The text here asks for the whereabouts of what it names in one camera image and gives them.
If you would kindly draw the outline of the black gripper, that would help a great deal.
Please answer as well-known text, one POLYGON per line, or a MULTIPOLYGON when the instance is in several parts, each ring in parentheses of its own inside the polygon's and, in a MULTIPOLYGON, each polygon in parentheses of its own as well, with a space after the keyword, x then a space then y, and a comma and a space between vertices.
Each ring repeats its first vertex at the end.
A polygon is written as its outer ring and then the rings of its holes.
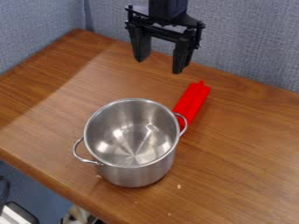
POLYGON ((190 65, 192 51, 200 47, 206 24, 187 14, 188 0, 148 0, 147 6, 126 7, 135 59, 143 62, 152 50, 152 37, 175 43, 172 72, 180 74, 190 65))

